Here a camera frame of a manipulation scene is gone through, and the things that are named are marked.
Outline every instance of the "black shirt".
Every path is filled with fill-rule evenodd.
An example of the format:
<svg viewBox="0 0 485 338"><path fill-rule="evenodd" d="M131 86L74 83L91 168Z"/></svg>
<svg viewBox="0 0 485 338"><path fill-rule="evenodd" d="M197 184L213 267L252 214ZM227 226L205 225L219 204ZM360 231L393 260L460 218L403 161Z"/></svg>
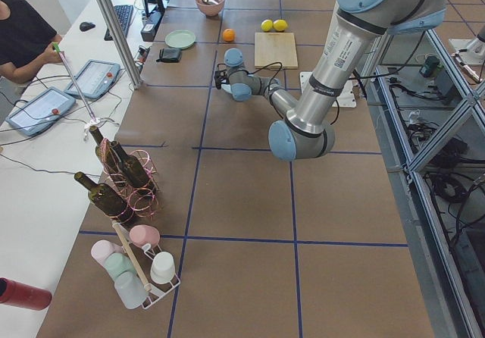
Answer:
<svg viewBox="0 0 485 338"><path fill-rule="evenodd" d="M42 54L57 32L25 0L0 0L10 8L10 17L0 20L0 65L29 64Z"/></svg>

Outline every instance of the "person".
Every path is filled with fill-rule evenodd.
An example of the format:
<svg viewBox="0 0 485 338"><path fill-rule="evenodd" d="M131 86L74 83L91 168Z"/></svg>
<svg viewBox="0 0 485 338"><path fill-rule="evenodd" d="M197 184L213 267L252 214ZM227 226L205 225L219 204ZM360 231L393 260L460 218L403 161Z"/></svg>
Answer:
<svg viewBox="0 0 485 338"><path fill-rule="evenodd" d="M0 0L0 76L19 84L33 79L44 64L61 62L52 47L61 40L26 0Z"/></svg>

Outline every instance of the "bottle neck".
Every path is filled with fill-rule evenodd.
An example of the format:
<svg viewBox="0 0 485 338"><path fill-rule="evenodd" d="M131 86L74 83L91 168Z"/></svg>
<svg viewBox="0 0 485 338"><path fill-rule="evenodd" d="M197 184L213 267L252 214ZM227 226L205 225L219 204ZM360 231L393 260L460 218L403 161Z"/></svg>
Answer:
<svg viewBox="0 0 485 338"><path fill-rule="evenodd" d="M74 174L74 179L88 190L91 190L98 186L97 183L89 179L87 175L81 171L78 171Z"/></svg>
<svg viewBox="0 0 485 338"><path fill-rule="evenodd" d="M110 145L120 160L126 161L129 158L127 152L124 151L123 147L121 147L121 144L118 141L112 141L110 142Z"/></svg>
<svg viewBox="0 0 485 338"><path fill-rule="evenodd" d="M92 138L95 140L96 144L99 146L101 145L101 141L103 140L103 135L97 126L91 126L89 128L89 132L92 135Z"/></svg>

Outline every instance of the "green plate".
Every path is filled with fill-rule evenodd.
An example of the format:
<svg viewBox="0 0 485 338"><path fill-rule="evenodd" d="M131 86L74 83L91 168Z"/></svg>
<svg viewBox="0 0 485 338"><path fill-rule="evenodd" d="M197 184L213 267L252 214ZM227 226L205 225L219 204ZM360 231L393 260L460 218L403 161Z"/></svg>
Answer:
<svg viewBox="0 0 485 338"><path fill-rule="evenodd" d="M176 49L187 49L195 41L196 35L188 30L175 30L165 36L165 43Z"/></svg>

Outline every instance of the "black keyboard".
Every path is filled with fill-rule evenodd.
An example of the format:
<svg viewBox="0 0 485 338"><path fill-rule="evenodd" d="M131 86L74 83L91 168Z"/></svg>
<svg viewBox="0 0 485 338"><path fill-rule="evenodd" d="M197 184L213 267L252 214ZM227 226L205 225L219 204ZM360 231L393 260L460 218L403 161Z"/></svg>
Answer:
<svg viewBox="0 0 485 338"><path fill-rule="evenodd" d="M133 14L133 5L115 5L114 12L118 16L124 36L127 37L131 23L131 15ZM105 41L110 41L112 39L113 36L109 33L109 29L106 29Z"/></svg>

